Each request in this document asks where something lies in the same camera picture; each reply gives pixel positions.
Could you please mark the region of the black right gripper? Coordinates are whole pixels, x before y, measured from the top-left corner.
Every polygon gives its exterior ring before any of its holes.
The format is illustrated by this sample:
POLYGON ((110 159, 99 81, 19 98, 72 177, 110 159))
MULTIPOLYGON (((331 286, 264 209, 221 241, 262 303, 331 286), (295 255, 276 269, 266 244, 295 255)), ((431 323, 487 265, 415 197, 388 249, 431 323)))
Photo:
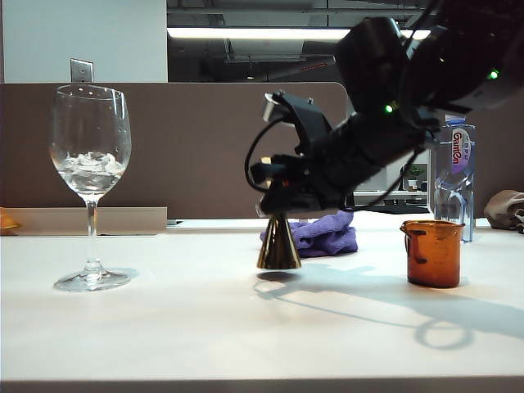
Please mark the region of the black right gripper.
POLYGON ((266 215, 306 213, 343 206, 357 186, 411 151, 421 151, 425 129, 383 106, 355 112, 331 128, 311 102, 283 92, 273 101, 286 110, 299 144, 294 156, 277 154, 250 167, 252 178, 274 178, 259 202, 266 215))

